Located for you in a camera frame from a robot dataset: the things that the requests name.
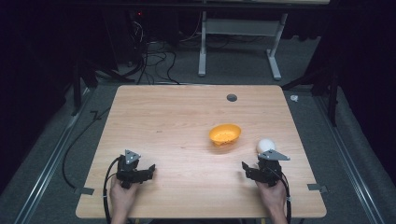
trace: wooden table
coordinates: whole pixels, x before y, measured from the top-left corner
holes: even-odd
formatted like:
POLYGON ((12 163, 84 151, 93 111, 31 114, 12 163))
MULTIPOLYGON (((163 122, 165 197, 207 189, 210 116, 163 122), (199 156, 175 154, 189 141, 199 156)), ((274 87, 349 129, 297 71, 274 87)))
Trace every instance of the wooden table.
POLYGON ((316 180, 278 86, 119 87, 85 183, 94 194, 81 195, 77 216, 105 217, 106 170, 130 149, 142 156, 139 170, 157 168, 140 186, 130 217, 267 217, 241 166, 258 161, 255 148, 264 137, 291 158, 280 164, 290 183, 292 216, 325 216, 320 193, 307 187, 316 180), (228 101, 228 94, 237 100, 228 101), (242 133, 235 143, 216 147, 208 134, 221 123, 237 124, 242 133))

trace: desk leg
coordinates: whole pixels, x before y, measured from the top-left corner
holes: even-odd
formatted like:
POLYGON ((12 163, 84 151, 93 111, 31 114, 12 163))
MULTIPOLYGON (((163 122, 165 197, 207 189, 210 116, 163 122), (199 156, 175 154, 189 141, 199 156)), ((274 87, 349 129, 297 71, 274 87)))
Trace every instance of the desk leg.
POLYGON ((199 53, 198 76, 206 75, 206 12, 202 12, 201 50, 199 53))
POLYGON ((273 45, 272 49, 267 50, 268 62, 270 63, 273 77, 275 80, 281 79, 279 69, 277 67, 277 63, 276 63, 276 59, 275 59, 275 53, 276 53, 277 46, 279 45, 280 37, 282 36, 287 17, 288 17, 288 14, 286 14, 286 13, 282 14, 282 18, 280 19, 279 25, 277 26, 274 45, 273 45))

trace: bowl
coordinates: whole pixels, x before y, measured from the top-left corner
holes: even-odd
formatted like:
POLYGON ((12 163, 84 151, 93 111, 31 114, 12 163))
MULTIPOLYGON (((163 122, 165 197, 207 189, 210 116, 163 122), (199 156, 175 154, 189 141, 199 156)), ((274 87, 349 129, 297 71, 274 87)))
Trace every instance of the bowl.
POLYGON ((236 141, 241 134, 241 128, 235 124, 220 124, 209 132, 209 138, 216 146, 229 144, 236 141))

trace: white round object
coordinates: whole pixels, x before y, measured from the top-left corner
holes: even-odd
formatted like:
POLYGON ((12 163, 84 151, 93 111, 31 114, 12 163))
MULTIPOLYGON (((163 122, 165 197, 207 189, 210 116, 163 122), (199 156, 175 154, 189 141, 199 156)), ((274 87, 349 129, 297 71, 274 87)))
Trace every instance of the white round object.
POLYGON ((257 144, 256 150, 259 153, 268 151, 268 150, 276 150, 275 147, 275 143, 273 142, 273 140, 269 139, 269 138, 263 138, 262 140, 260 140, 259 144, 257 144))

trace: person's left hand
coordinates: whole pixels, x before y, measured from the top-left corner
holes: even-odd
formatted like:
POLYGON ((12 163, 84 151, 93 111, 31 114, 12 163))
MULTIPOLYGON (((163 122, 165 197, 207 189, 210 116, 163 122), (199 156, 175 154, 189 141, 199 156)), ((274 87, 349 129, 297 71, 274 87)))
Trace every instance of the person's left hand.
POLYGON ((132 184, 129 189, 121 186, 121 181, 115 176, 111 178, 110 200, 113 206, 111 223, 125 223, 134 205, 134 198, 139 187, 138 183, 132 184))

